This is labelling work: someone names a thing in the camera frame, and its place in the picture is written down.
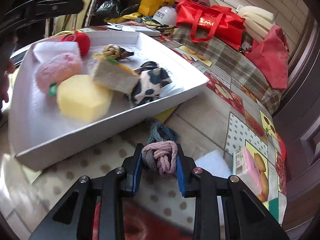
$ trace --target white helmet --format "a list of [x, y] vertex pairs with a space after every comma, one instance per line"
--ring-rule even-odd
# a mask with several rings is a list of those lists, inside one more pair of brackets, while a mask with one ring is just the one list
[[152, 18], [162, 25], [175, 26], [177, 22], [176, 10], [171, 7], [161, 7]]

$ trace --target red shopping bag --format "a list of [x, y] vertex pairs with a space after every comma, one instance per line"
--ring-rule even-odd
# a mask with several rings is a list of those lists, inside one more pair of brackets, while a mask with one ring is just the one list
[[288, 84], [289, 45], [282, 28], [274, 25], [263, 42], [244, 55], [264, 74], [273, 89], [286, 89]]
[[[183, 0], [177, 5], [176, 12], [178, 14], [177, 27], [180, 24], [192, 25], [191, 41], [204, 42], [216, 36], [234, 49], [240, 48], [242, 32], [245, 30], [243, 24], [245, 19], [233, 13], [231, 8], [207, 7], [190, 0]], [[209, 32], [206, 38], [195, 38], [198, 27]]]

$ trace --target plaid blanket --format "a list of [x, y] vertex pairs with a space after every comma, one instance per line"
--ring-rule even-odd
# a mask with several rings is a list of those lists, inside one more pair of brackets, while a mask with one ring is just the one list
[[[216, 37], [201, 43], [194, 43], [189, 38], [191, 26], [181, 24], [172, 38], [196, 53], [210, 60], [242, 86], [247, 88], [273, 114], [279, 107], [281, 91], [270, 87], [261, 71], [241, 53], [220, 41]], [[207, 32], [197, 29], [197, 37], [206, 37]]]

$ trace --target human hand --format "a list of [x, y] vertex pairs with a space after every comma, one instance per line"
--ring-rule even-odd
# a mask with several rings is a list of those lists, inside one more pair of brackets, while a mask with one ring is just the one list
[[9, 77], [8, 77], [8, 74], [12, 74], [15, 71], [13, 60], [9, 60], [6, 71], [7, 72], [4, 74], [4, 77], [3, 77], [4, 79], [3, 79], [2, 87], [0, 87], [0, 97], [6, 103], [8, 103], [9, 102], [9, 95], [8, 95]]

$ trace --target metal screw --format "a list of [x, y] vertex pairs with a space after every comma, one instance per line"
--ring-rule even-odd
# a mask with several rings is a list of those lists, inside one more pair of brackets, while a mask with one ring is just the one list
[[80, 181], [81, 183], [86, 183], [88, 180], [89, 180], [89, 177], [88, 177], [88, 176], [81, 176], [80, 179], [79, 179], [79, 181]]
[[238, 182], [238, 181], [239, 181], [239, 177], [238, 177], [238, 176], [235, 176], [235, 175], [232, 175], [232, 176], [230, 177], [230, 180], [231, 180], [232, 182]]
[[118, 167], [118, 168], [115, 169], [116, 174], [124, 173], [124, 171], [125, 171], [125, 169], [122, 168], [122, 167]]
[[200, 174], [200, 173], [202, 173], [202, 171], [203, 171], [203, 169], [201, 169], [201, 168], [199, 168], [199, 167], [195, 167], [195, 168], [193, 169], [193, 172], [194, 172], [195, 174]]

